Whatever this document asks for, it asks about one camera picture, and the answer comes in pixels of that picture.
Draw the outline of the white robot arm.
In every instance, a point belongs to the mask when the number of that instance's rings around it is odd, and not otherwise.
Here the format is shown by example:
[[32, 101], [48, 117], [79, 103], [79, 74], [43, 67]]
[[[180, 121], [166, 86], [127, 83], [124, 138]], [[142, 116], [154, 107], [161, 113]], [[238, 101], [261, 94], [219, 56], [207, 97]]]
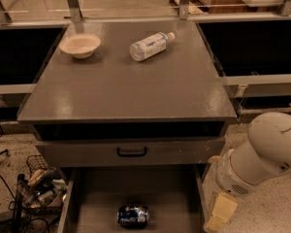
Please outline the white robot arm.
[[257, 116], [242, 145], [211, 157], [209, 163], [215, 166], [220, 191], [214, 194], [204, 230], [219, 233], [236, 211], [239, 199], [261, 183], [291, 172], [291, 116], [275, 112]]

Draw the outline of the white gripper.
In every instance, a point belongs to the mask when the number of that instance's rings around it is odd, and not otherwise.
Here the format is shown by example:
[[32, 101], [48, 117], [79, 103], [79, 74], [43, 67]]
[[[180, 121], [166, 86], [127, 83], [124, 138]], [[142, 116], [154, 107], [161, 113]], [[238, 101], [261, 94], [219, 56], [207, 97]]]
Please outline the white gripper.
[[256, 190], [256, 187], [242, 180], [232, 167], [233, 149], [222, 156], [214, 155], [208, 163], [217, 163], [215, 181], [225, 192], [215, 193], [212, 196], [210, 213], [206, 217], [204, 230], [207, 233], [219, 233], [231, 219], [238, 207], [236, 197], [245, 197]]

